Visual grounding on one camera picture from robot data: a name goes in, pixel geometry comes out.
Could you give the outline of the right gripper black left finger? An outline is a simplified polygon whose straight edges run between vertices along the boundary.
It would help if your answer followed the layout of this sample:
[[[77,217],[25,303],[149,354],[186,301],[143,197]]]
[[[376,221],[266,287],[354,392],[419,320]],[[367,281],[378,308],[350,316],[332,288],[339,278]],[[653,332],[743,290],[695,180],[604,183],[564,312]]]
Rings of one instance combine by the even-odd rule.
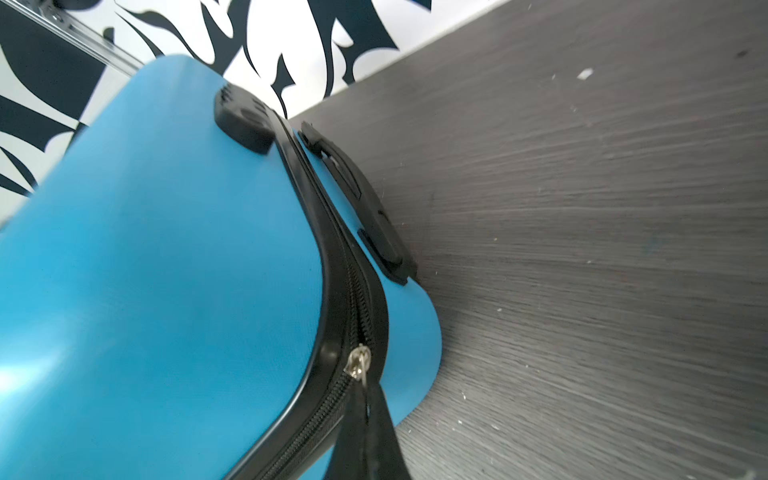
[[[360,480],[367,478],[367,426],[366,386],[362,381],[354,381],[324,479]]]

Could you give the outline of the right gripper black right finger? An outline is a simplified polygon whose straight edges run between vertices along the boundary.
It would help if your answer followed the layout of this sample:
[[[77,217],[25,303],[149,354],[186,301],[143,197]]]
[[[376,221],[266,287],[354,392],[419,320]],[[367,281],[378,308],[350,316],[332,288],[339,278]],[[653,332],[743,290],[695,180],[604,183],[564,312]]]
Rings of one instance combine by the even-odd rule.
[[[365,392],[364,478],[411,480],[382,387],[369,381]]]

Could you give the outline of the blue hard-shell suitcase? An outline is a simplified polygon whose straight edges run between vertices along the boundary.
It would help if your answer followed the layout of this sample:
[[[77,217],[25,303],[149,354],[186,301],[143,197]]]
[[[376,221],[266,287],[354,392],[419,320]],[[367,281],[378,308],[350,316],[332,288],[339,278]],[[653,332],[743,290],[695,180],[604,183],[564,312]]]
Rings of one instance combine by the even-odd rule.
[[[324,479],[354,381],[440,365],[375,189],[186,56],[142,68],[1,233],[5,479]]]

